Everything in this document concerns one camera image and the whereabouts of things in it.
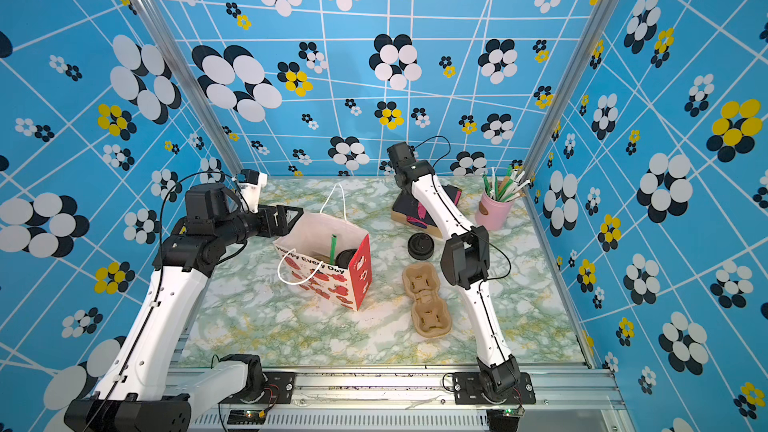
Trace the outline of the black coffee cup lid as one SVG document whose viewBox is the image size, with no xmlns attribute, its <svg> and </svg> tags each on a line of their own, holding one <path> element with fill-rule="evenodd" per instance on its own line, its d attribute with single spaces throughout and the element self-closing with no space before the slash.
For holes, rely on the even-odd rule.
<svg viewBox="0 0 768 432">
<path fill-rule="evenodd" d="M 348 269 L 356 253 L 356 248 L 339 252 L 335 258 L 335 266 L 341 269 Z"/>
</svg>

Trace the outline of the green drinking straw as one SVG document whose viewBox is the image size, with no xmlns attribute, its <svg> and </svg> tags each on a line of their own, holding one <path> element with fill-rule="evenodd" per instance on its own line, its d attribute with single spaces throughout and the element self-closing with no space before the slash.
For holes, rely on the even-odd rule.
<svg viewBox="0 0 768 432">
<path fill-rule="evenodd" d="M 337 249 L 337 242 L 338 237 L 336 234 L 331 235 L 331 243 L 330 243 L 330 250 L 329 250 L 329 261 L 328 263 L 333 266 L 336 263 L 336 249 Z"/>
</svg>

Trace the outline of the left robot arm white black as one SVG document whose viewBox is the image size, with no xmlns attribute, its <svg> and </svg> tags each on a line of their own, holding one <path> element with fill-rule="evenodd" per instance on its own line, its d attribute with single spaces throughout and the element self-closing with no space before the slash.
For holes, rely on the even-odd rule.
<svg viewBox="0 0 768 432">
<path fill-rule="evenodd" d="M 215 268 L 252 237 L 287 235 L 303 211 L 263 205 L 264 173 L 242 170 L 234 188 L 222 183 L 190 187 L 185 215 L 160 243 L 141 309 L 122 348 L 90 396 L 64 414 L 72 431 L 185 431 L 195 418 L 228 398 L 274 403 L 261 359 L 230 354 L 197 378 L 167 391 L 175 348 L 192 324 Z"/>
</svg>

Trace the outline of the red white gift bag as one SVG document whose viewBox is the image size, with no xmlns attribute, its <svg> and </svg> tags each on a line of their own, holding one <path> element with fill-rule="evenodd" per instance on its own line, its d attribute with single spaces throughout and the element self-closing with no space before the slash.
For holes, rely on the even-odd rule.
<svg viewBox="0 0 768 432">
<path fill-rule="evenodd" d="M 373 279 L 370 234 L 348 219 L 342 186 L 333 186 L 328 197 L 341 200 L 339 216 L 327 214 L 324 208 L 305 212 L 286 236 L 273 242 L 279 254 L 277 278 L 290 287 L 358 311 Z M 357 249 L 348 269 L 328 263 L 333 234 L 338 237 L 336 256 L 343 250 Z"/>
</svg>

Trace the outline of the pink napkin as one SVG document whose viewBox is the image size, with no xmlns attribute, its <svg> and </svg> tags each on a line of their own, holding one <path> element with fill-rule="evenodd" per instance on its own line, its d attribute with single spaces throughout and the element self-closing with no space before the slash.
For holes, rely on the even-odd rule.
<svg viewBox="0 0 768 432">
<path fill-rule="evenodd" d="M 448 195 L 448 197 L 453 201 L 453 203 L 455 205 L 458 205 L 462 195 L 462 190 L 451 184 L 444 185 L 443 189 Z M 432 219 L 431 215 L 428 213 L 426 207 L 419 201 L 416 202 L 415 217 L 421 222 L 424 222 L 425 224 L 432 225 L 432 226 L 435 225 L 435 222 Z"/>
</svg>

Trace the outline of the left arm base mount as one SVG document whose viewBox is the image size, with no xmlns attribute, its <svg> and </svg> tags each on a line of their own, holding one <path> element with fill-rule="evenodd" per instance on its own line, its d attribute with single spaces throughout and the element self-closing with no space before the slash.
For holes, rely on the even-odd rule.
<svg viewBox="0 0 768 432">
<path fill-rule="evenodd" d="M 296 389 L 297 374 L 288 371 L 266 371 L 259 384 L 261 388 L 230 395 L 221 401 L 227 405 L 282 405 L 290 404 Z"/>
</svg>

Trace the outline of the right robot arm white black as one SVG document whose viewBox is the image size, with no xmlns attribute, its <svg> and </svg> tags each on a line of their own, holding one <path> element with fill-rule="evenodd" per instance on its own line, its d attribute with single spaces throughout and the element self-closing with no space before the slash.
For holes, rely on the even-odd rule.
<svg viewBox="0 0 768 432">
<path fill-rule="evenodd" d="M 473 225 L 459 211 L 432 165 L 417 159 L 410 145 L 396 143 L 387 153 L 398 187 L 424 206 L 444 239 L 441 270 L 446 281 L 458 289 L 472 324 L 484 395 L 492 403 L 511 398 L 521 372 L 505 341 L 491 300 L 488 231 Z"/>
</svg>

